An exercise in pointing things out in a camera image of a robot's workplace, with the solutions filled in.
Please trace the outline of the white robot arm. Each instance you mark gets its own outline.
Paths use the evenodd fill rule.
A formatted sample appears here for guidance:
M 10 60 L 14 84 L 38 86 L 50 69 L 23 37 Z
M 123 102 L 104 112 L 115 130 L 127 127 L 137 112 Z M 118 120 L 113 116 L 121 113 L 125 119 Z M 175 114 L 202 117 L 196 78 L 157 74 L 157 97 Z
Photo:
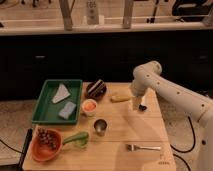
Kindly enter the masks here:
M 161 64 L 150 61 L 133 70 L 131 91 L 143 97 L 148 88 L 188 113 L 203 128 L 196 171 L 213 171 L 213 99 L 196 93 L 160 76 Z

